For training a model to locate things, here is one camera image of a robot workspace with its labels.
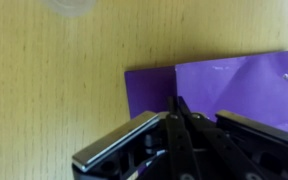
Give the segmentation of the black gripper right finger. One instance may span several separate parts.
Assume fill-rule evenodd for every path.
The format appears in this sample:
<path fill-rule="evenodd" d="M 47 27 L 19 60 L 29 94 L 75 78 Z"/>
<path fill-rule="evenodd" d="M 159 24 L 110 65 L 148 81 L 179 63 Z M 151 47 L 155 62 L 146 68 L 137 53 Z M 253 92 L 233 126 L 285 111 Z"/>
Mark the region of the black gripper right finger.
<path fill-rule="evenodd" d="M 220 169 L 230 173 L 236 180 L 266 180 L 260 169 L 252 163 L 247 156 L 233 143 L 223 130 L 216 128 L 207 118 L 201 114 L 192 113 L 184 99 L 178 97 L 178 107 L 194 129 L 194 141 L 203 144 L 218 161 L 224 163 Z"/>

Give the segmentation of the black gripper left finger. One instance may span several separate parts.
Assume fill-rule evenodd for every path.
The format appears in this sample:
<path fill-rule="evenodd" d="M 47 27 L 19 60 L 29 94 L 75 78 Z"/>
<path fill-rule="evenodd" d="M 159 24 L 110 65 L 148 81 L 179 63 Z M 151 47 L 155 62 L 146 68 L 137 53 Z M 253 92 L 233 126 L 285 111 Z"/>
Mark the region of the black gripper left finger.
<path fill-rule="evenodd" d="M 166 116 L 168 154 L 174 180 L 200 180 L 190 135 L 185 127 L 178 97 L 168 98 L 169 114 Z"/>

